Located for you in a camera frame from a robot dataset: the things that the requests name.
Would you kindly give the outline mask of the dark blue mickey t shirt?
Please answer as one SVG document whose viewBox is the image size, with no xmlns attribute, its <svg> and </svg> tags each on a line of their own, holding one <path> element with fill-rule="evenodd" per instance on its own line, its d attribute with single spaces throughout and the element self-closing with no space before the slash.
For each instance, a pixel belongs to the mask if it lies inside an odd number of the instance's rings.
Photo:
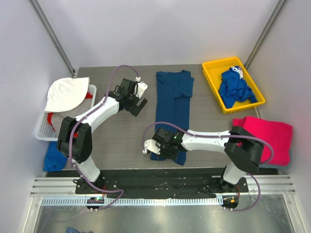
<svg viewBox="0 0 311 233">
<path fill-rule="evenodd" d="M 187 70 L 156 73 L 156 122 L 168 122 L 184 130 L 189 129 L 193 82 L 194 78 Z"/>
</svg>

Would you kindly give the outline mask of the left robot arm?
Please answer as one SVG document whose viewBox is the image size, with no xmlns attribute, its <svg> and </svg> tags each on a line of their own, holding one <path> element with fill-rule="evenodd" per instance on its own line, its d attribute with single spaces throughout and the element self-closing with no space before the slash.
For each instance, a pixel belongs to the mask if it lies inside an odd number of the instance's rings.
<svg viewBox="0 0 311 233">
<path fill-rule="evenodd" d="M 125 110 L 138 116 L 148 102 L 142 96 L 148 85 L 140 80 L 123 79 L 115 90 L 108 90 L 95 106 L 76 117 L 62 120 L 57 149 L 63 153 L 86 183 L 89 192 L 103 192 L 104 179 L 92 157 L 92 134 L 109 117 Z"/>
</svg>

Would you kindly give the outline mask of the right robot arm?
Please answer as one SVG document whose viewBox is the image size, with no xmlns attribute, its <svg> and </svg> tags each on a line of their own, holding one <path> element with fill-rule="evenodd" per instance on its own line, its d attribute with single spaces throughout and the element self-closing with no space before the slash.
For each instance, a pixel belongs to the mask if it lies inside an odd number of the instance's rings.
<svg viewBox="0 0 311 233">
<path fill-rule="evenodd" d="M 175 159 L 180 152 L 193 150 L 213 151 L 226 154 L 231 160 L 219 180 L 207 183 L 213 193 L 235 192 L 240 179 L 246 174 L 258 172 L 264 143 L 255 139 L 242 127 L 233 127 L 230 131 L 208 133 L 192 130 L 178 130 L 173 133 L 158 128 L 152 139 L 144 142 L 145 152 Z"/>
</svg>

